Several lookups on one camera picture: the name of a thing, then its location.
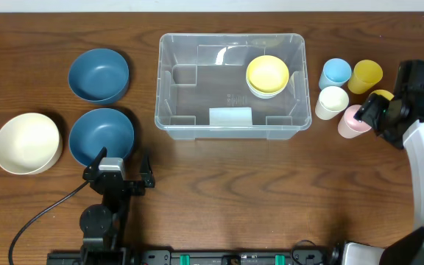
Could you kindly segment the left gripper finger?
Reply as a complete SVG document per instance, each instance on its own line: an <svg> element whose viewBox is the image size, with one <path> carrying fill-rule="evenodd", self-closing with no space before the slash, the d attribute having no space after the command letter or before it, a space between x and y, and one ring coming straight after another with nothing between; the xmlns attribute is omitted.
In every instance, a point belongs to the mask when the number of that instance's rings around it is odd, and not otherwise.
<svg viewBox="0 0 424 265"><path fill-rule="evenodd" d="M91 162L90 165L88 165L84 171L82 178L85 181L94 181L97 179L99 175L99 164L101 163L102 159L105 158L107 155L107 148L103 147L99 154L94 158L94 160Z"/></svg>
<svg viewBox="0 0 424 265"><path fill-rule="evenodd" d="M142 157L139 174L146 188L155 187L155 178L149 161L149 153L147 151L145 151Z"/></svg>

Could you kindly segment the yellow cup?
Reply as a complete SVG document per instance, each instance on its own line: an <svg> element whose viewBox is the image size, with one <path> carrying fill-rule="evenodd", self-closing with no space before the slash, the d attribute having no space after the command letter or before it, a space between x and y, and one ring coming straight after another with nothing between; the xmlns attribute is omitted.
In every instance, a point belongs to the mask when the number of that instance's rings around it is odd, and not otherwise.
<svg viewBox="0 0 424 265"><path fill-rule="evenodd" d="M361 60L355 65L347 86L350 92L363 94L380 82L382 77L383 70L378 63L373 60Z"/></svg>
<svg viewBox="0 0 424 265"><path fill-rule="evenodd" d="M370 95L373 95L373 94L383 96L385 99L389 101L391 101L394 98L394 95L391 92L383 90L383 89L374 90L370 93Z"/></svg>

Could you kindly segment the pink cup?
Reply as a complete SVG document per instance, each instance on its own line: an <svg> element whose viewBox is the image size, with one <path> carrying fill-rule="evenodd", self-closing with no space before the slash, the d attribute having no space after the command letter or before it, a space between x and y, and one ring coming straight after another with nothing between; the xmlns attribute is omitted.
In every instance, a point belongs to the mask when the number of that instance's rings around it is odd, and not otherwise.
<svg viewBox="0 0 424 265"><path fill-rule="evenodd" d="M354 119L354 115L360 107L361 105L351 105L344 112L338 124L338 133L343 138L355 138L372 129L371 126L365 122Z"/></svg>

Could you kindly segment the light blue cup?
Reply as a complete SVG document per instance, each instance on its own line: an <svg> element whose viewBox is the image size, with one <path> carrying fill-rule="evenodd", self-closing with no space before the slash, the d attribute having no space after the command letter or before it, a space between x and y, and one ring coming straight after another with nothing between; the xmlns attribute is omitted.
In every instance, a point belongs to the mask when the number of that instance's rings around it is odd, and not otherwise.
<svg viewBox="0 0 424 265"><path fill-rule="evenodd" d="M347 61L341 58L332 58L323 66L319 78L319 88L323 90L330 86L342 87L351 75L352 68Z"/></svg>

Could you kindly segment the small white bowl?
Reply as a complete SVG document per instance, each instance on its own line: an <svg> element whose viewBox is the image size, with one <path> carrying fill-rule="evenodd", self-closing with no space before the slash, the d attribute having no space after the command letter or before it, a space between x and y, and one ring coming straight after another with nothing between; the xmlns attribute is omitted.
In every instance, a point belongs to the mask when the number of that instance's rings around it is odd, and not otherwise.
<svg viewBox="0 0 424 265"><path fill-rule="evenodd" d="M272 93L265 93L262 91L259 91L257 89L255 89L254 87L250 86L250 91L252 92L253 95L257 96L260 99L271 99L275 96L277 96L280 92L283 91L283 89L280 89L279 91L275 91Z"/></svg>

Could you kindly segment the small yellow bowl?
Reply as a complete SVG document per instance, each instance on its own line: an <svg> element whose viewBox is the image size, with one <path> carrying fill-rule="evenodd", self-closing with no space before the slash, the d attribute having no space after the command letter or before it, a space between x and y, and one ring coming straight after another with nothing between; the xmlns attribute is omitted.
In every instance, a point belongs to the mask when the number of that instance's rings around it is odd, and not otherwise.
<svg viewBox="0 0 424 265"><path fill-rule="evenodd" d="M260 93L277 93L284 89L290 78L287 65L278 57L262 55L247 66L248 83Z"/></svg>

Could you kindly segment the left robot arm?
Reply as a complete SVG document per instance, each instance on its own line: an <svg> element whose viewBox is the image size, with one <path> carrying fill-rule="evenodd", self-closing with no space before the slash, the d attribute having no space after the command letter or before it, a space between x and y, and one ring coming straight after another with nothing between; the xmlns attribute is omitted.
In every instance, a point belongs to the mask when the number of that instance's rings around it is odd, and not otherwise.
<svg viewBox="0 0 424 265"><path fill-rule="evenodd" d="M139 175L140 180L127 180L123 160L109 158L106 148L102 148L84 169L83 180L102 195L102 202L86 208L79 219L83 232L81 264L139 263L135 251L123 247L121 243L130 211L130 199L143 196L148 188L155 187L148 155L142 158Z"/></svg>

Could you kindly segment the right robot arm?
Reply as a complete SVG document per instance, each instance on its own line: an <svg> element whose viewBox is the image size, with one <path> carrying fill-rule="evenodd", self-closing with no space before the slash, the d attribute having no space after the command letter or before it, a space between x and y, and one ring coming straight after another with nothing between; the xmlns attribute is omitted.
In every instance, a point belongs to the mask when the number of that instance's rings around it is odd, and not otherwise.
<svg viewBox="0 0 424 265"><path fill-rule="evenodd" d="M414 230L387 248L348 242L339 253L339 263L424 265L424 96L408 93L388 100L372 93L354 117L406 150L414 193Z"/></svg>

